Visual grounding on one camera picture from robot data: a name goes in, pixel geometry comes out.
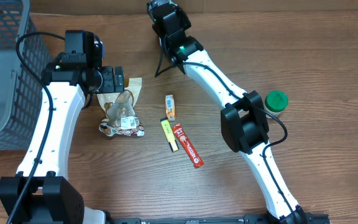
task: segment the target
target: wood grain surface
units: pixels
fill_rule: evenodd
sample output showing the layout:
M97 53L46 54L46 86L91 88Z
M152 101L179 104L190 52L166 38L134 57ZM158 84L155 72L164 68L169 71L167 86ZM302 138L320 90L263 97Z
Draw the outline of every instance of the wood grain surface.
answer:
M219 110L178 69L154 78L160 49L146 15L33 17L38 30L95 32L106 44L104 65L142 77L135 107L142 138L107 140L104 113L94 102L81 112L69 159L69 178L86 206L114 217L183 218L264 213L249 166L220 133ZM283 90L289 137L275 146L278 167L308 212L333 224L358 223L358 11L191 14L188 34L208 50L235 83L262 97ZM51 53L61 40L45 37ZM205 165L194 169L184 150L172 154L160 126L164 96L173 94L181 123ZM272 140L282 137L269 122ZM0 176L13 176L24 151L0 152ZM0 223L6 221L0 203Z
M187 13L358 10L358 0L174 0ZM63 15L146 14L149 0L32 0L31 11Z

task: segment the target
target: red packaging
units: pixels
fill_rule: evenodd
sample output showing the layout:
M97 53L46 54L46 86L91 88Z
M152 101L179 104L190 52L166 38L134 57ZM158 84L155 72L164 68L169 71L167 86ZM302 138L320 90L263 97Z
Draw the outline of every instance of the red packaging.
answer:
M172 127L172 131L180 141L180 144L183 146L187 154L189 155L191 161L194 164L194 167L200 168L201 166L203 166L204 165L203 160L198 155L196 149L194 148L189 138L185 134L183 128L181 128L181 125L180 124L175 125L174 127Z

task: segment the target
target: mesh basket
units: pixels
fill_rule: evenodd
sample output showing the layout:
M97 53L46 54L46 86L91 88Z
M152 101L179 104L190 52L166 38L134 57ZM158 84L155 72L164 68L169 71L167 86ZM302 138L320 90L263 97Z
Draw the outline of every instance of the mesh basket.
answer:
M29 11L29 0L0 1L0 150L27 149L40 112L42 87L22 68L14 50L18 37L36 31ZM26 38L21 52L39 76L51 60L39 35Z

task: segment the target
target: black cable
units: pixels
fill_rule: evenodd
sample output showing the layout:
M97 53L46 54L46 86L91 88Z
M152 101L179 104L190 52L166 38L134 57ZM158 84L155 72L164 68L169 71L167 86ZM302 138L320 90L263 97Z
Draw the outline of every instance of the black cable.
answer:
M167 57L171 58L171 54L169 53L169 51L167 49L167 39L168 39L168 35L165 34L164 39L163 39L163 44L161 45L161 47L164 49L164 52L167 55Z
M221 84L223 85L223 87L229 92L230 95L232 95L233 97L235 97L235 98L238 99L238 100L242 99L241 97L237 96L237 95L225 84L225 82L222 80L222 78L221 78L212 68L210 68L210 67L207 66L207 65L203 65L203 64L201 64L201 63L196 63L196 62L182 62L182 63L179 63L179 64L171 65L171 66L169 66L169 67L163 69L161 72L158 72L156 76L159 76L160 74L162 74L163 72L168 71L168 70L171 69L171 68L176 68L176 67L179 67L179 66L182 66L182 65L195 65L195 66L200 66L200 67L203 67L204 69L209 70L209 71L210 71L212 74L214 74L215 77L221 82ZM271 117L272 119L274 119L274 120L283 128L283 130L284 130L284 137L282 137L282 138L281 138L280 140L278 140L278 141L275 141L275 142L273 142L273 143L267 144L267 145L264 147L264 150L262 151L262 155L260 155L260 156L262 156L262 157L264 158L264 162L265 162L265 165L266 165L266 167L267 167L267 170L268 170L268 172L269 172L269 174L270 174L270 176L271 176L271 178L272 178L274 184L276 185L279 194L283 197L284 202L286 203L286 205L287 205L288 208L290 209L291 214L292 214L292 216L293 216L293 218L294 218L295 224L298 224L298 220L296 219L296 215L295 215L294 211L292 210L291 205L290 205L290 203L288 202L287 198L285 197L284 193L282 192L280 186L278 185L277 180L276 180L276 178L274 177L273 172L272 172L272 170L271 170L271 168L270 168L270 166L269 166L269 164L268 164L268 162L267 162L267 159L266 159L266 150L267 150L269 147L274 146L274 145L277 145L277 144L280 144L280 143L284 142L284 141L287 139L287 137L288 137L287 128L285 127L285 125L284 125L276 116L272 115L272 114L269 113L268 111L266 111L266 110L264 110L264 109L261 109L261 108L258 108L258 107L254 106L254 105L251 105L251 106L253 107L253 109L257 109L257 110L259 110L259 111L265 113L267 116Z
M53 62L55 63L59 63L62 59L62 56L63 56L63 52L60 52L56 57L55 59L53 60Z
M164 38L161 40L161 54L160 54L160 61L158 62L158 67L157 70L155 71L154 77L157 77L160 72L160 68L161 68L161 64L162 64L162 59L164 56L164 49L166 49L166 41L167 41L167 35L164 36Z
M96 41L98 41L98 44L100 45L100 47L103 47L102 43L100 42L99 37L96 34L93 34L93 37L96 39Z
M92 101L93 101L93 93L90 93L89 94L89 100L88 100L88 103L86 104L86 106L84 106L81 110L83 110L83 109L87 109L88 107L90 107L91 106L91 104L92 104Z
M32 35L49 35L49 36L52 36L52 37L56 37L56 38L59 38L59 39L62 39L62 40L65 40L64 37L62 36L59 36L59 35L56 35L56 34L51 34L49 32L31 32L31 33L28 33L28 34L25 34L23 36L21 36L17 42L16 42L16 54L17 54L17 57L19 58L20 62L22 63L22 66L33 76L33 78L42 86L42 88L45 90L45 93L47 94L48 96L48 101L49 101L49 114L48 114L48 121L47 121L47 126L45 128L45 132L44 132L44 136L42 137L42 141L41 141L41 144L40 144L40 148L38 150L38 153L37 153L37 157L35 157L34 159L34 165L32 166L31 168L31 171L30 171L30 174L27 178L27 181L25 182L24 184L24 187L23 187L23 190L22 192L20 193L19 195L19 198L16 200L16 203L14 204L13 206L13 209L12 209L12 212L9 216L9 218L7 219L7 222L6 224L11 224L12 223L12 220L17 212L17 209L19 208L19 205L20 203L22 202L24 196L27 194L27 191L30 187L30 181L31 181L31 178L33 178L34 174L35 174L35 170L37 169L37 166L38 166L38 163L40 162L40 159L41 159L41 155L42 155L42 151L44 149L44 146L45 146L45 142L47 140L47 137L48 137L48 132L49 132L49 129L50 129L50 124L52 122L52 113L53 113L53 100L52 100L52 96L47 88L47 86L42 83L42 80L37 76L37 74L35 74L34 71L32 71L30 69L30 67L26 64L26 62L24 61L23 59L23 56L21 55L20 53L20 43L27 37L30 37Z

